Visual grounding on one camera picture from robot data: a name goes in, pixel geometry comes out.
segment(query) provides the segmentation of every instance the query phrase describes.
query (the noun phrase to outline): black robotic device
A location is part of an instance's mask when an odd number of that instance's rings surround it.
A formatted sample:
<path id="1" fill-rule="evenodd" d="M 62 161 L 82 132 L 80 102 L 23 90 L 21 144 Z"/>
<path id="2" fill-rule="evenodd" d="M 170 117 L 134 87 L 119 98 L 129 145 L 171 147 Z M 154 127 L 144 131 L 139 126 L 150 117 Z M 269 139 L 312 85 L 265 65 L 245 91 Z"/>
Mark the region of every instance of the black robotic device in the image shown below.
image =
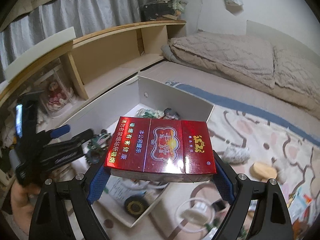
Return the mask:
<path id="1" fill-rule="evenodd" d="M 83 156 L 81 144 L 93 136 L 92 130 L 89 129 L 70 141 L 48 145 L 50 138 L 57 138 L 69 128 L 36 134 L 37 104 L 37 93 L 29 93 L 18 100 L 18 106 L 21 105 L 19 108 L 22 111 L 17 109 L 16 132 L 19 140 L 13 156 L 19 160 L 15 173 L 23 185 L 27 185 L 40 174 Z M 85 174 L 78 174 L 72 180 L 57 183 L 51 179 L 45 181 L 32 216 L 29 240 L 76 239 L 68 219 L 65 199 L 71 200 L 86 240 L 109 239 L 91 207 L 93 202 L 101 197 L 111 174 L 110 170 L 103 167 L 105 156 L 93 164 Z M 212 181 L 222 199 L 229 202 L 230 208 L 212 239 L 236 240 L 250 201 L 256 199 L 257 207 L 247 239 L 293 240 L 289 212 L 277 181 L 252 181 L 245 174 L 236 174 L 215 152 L 214 158 L 217 174 L 212 176 Z"/>

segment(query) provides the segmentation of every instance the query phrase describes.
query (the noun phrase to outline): fluffy bedding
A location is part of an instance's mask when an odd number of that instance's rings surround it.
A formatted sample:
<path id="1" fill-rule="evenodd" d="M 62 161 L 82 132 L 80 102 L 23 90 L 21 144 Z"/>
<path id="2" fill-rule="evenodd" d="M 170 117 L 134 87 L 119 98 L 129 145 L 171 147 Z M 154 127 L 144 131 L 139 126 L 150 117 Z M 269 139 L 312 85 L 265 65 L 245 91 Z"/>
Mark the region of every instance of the fluffy bedding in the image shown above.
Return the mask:
<path id="1" fill-rule="evenodd" d="M 320 66 L 253 36 L 199 32 L 173 38 L 168 60 L 237 81 L 302 107 L 320 119 Z"/>

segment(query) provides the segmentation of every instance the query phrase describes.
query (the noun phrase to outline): metal screw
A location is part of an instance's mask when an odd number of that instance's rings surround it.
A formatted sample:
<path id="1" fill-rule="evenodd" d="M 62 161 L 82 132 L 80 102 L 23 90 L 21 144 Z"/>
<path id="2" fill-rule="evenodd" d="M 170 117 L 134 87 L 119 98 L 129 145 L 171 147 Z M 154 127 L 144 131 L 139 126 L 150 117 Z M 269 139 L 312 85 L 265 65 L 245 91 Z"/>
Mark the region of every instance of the metal screw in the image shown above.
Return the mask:
<path id="1" fill-rule="evenodd" d="M 84 178 L 84 175 L 82 173 L 79 173 L 76 175 L 76 180 L 81 180 Z"/>
<path id="2" fill-rule="evenodd" d="M 52 179 L 47 179 L 46 181 L 45 181 L 45 184 L 46 185 L 50 185 L 52 183 Z"/>
<path id="3" fill-rule="evenodd" d="M 247 179 L 247 176 L 246 176 L 245 174 L 243 174 L 243 173 L 240 173 L 240 174 L 238 175 L 238 177 L 239 177 L 239 179 L 241 179 L 241 180 L 246 180 L 246 179 Z"/>
<path id="4" fill-rule="evenodd" d="M 276 184 L 277 184 L 277 181 L 276 181 L 275 179 L 270 179 L 269 181 L 270 181 L 270 183 L 271 183 L 272 185 L 276 185 Z"/>

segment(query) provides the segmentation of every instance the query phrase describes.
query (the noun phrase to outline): wooden headboard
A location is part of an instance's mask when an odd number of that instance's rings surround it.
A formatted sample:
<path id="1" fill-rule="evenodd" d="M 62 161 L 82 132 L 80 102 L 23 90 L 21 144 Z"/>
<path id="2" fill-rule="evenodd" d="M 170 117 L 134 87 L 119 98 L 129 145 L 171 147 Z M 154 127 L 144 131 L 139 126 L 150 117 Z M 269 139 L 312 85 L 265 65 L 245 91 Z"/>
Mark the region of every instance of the wooden headboard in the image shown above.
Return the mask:
<path id="1" fill-rule="evenodd" d="M 302 42 L 269 26 L 247 20 L 247 35 L 257 36 L 268 40 L 272 45 L 283 44 L 288 49 L 302 55 L 320 67 L 320 56 Z"/>

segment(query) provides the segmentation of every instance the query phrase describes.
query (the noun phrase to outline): white box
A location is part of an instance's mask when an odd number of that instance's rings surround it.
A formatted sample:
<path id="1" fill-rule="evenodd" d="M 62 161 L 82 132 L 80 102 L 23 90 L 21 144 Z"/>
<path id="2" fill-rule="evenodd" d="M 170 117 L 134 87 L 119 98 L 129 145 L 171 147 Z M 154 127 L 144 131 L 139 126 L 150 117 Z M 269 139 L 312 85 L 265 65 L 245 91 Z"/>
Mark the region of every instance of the white box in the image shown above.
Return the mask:
<path id="1" fill-rule="evenodd" d="M 204 99 L 158 81 L 135 76 L 101 95 L 68 119 L 65 124 L 69 124 L 71 130 L 61 137 L 61 140 L 68 140 L 88 128 L 93 129 L 95 134 L 99 134 L 102 129 L 113 133 L 120 116 L 133 117 L 140 108 L 164 110 L 168 107 L 176 111 L 183 120 L 204 122 L 209 119 L 213 110 L 213 104 Z M 73 162 L 72 166 L 77 173 L 85 173 L 89 168 L 84 157 Z M 99 203 L 94 203 L 92 207 L 100 223 L 104 221 L 101 212 L 103 206 L 124 225 L 131 228 L 151 212 L 169 188 L 170 185 L 138 219 L 120 209 L 117 202 L 105 192 L 98 200 Z"/>

